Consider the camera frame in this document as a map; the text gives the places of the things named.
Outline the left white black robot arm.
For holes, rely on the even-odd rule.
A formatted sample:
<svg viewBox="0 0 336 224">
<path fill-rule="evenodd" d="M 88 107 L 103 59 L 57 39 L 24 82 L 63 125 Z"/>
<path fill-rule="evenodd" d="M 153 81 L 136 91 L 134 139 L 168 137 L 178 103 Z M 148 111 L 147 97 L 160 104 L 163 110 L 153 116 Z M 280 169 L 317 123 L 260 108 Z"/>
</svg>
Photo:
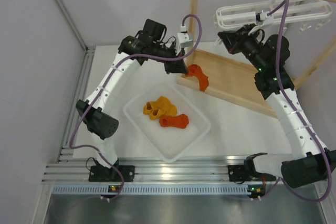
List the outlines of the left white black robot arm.
<svg viewBox="0 0 336 224">
<path fill-rule="evenodd" d="M 89 181 L 110 182 L 118 176 L 119 160 L 112 136 L 119 121 L 110 113 L 129 78 L 148 59 L 163 63 L 167 74 L 187 73 L 181 57 L 185 54 L 184 49 L 193 45 L 193 36 L 185 25 L 181 25 L 180 32 L 168 47 L 163 42 L 166 31 L 165 25 L 147 19 L 135 36 L 122 40 L 110 69 L 92 94 L 77 101 L 76 109 L 98 149 L 95 165 L 90 168 Z"/>
</svg>

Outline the white clip hanger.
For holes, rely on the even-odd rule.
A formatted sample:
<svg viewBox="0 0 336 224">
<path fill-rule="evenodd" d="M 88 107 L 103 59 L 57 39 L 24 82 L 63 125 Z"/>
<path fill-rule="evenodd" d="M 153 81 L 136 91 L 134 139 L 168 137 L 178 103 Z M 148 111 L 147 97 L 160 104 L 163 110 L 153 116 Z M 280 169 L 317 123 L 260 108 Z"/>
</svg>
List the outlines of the white clip hanger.
<svg viewBox="0 0 336 224">
<path fill-rule="evenodd" d="M 244 25 L 256 25 L 256 12 L 271 12 L 282 3 L 283 0 L 269 0 L 225 6 L 219 8 L 214 15 L 214 24 L 222 31 L 237 31 Z M 269 26 L 280 25 L 284 7 L 280 7 L 272 15 L 274 23 L 271 25 L 256 25 L 253 31 L 258 28 L 265 29 Z M 317 21 L 316 30 L 327 24 L 332 16 L 333 8 L 331 4 L 322 0 L 289 0 L 285 25 L 302 23 L 300 33 L 310 28 L 308 22 Z"/>
</svg>

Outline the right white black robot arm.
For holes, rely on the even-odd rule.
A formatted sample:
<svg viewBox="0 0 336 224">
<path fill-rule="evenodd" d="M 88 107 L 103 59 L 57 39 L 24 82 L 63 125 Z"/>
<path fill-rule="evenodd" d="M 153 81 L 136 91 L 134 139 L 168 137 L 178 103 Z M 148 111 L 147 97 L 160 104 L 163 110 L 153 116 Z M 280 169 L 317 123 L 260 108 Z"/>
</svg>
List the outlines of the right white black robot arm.
<svg viewBox="0 0 336 224">
<path fill-rule="evenodd" d="M 335 170 L 335 151 L 329 150 L 314 132 L 284 69 L 290 56 L 289 41 L 278 35 L 271 35 L 266 42 L 258 41 L 264 31 L 252 33 L 253 28 L 253 24 L 245 25 L 237 31 L 220 31 L 218 36 L 229 54 L 243 54 L 257 69 L 255 85 L 275 112 L 291 154 L 248 156 L 245 174 L 251 180 L 258 180 L 263 174 L 277 176 L 291 188 L 325 180 Z"/>
</svg>

